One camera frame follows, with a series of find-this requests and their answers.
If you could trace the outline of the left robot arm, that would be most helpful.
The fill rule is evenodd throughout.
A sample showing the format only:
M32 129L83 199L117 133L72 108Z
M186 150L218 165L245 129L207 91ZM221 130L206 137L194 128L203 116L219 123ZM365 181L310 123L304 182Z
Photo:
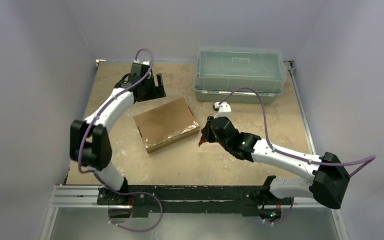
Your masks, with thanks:
M154 75L152 67L150 61L134 61L130 72L114 85L104 103L84 120L74 120L70 125L71 160L77 163L81 174L93 174L110 190L110 199L118 205L127 202L130 192L127 179L111 163L109 132L135 103L166 96L162 75Z

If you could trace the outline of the red utility knife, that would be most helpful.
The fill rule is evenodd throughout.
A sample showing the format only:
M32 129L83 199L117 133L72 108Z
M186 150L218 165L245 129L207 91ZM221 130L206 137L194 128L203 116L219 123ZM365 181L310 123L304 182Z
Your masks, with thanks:
M200 147L202 144L207 143L209 140L207 134L202 134L198 143L198 147Z

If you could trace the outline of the brown cardboard express box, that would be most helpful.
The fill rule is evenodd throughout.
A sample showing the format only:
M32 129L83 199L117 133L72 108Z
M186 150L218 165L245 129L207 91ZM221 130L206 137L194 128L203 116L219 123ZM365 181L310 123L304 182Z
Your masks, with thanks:
M178 98L134 117L147 153L198 133L200 125L185 98Z

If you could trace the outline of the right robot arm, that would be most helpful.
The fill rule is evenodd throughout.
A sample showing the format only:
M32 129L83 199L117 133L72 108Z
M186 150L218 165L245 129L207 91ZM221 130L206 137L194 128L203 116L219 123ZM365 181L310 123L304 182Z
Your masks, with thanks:
M270 147L258 135L238 131L225 116L207 117L201 133L200 144L218 143L239 160L272 165L297 175L296 178L268 177L260 190L264 202L312 198L325 207L341 208L351 177L335 154L312 155L276 145Z

